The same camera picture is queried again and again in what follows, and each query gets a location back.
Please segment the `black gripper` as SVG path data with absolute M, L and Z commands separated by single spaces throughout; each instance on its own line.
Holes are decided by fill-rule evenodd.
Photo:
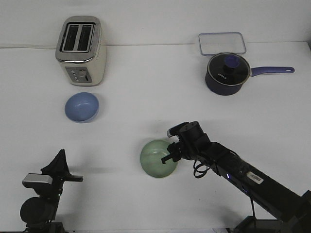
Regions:
M 44 168 L 41 169 L 41 175 L 49 176 L 52 179 L 50 184 L 45 184 L 41 196 L 59 197 L 63 192 L 64 182 L 82 182 L 83 176 L 70 174 L 66 160 L 65 150 L 60 150 L 55 158 Z
M 210 139 L 203 132 L 197 121 L 189 122 L 183 126 L 177 135 L 178 142 L 168 146 L 168 155 L 161 158 L 162 164 L 172 160 L 174 163 L 180 159 L 199 160 L 199 154 L 210 144 Z

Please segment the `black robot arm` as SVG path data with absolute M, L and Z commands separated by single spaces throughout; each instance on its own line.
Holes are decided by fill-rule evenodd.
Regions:
M 274 220 L 246 217 L 233 233 L 309 233 L 311 231 L 311 193 L 299 196 L 241 159 L 237 153 L 217 142 L 211 142 L 197 121 L 178 124 L 167 131 L 168 137 L 177 136 L 178 142 L 168 145 L 169 154 L 161 159 L 177 162 L 180 159 L 200 162 L 194 164 L 196 178 L 213 170 L 218 176 L 246 194 Z
M 25 233 L 65 233 L 62 222 L 55 217 L 63 193 L 64 182 L 82 182 L 83 176 L 72 175 L 61 149 L 41 173 L 29 173 L 22 180 L 26 188 L 33 189 L 37 197 L 27 199 L 20 209 L 20 217 L 26 223 Z

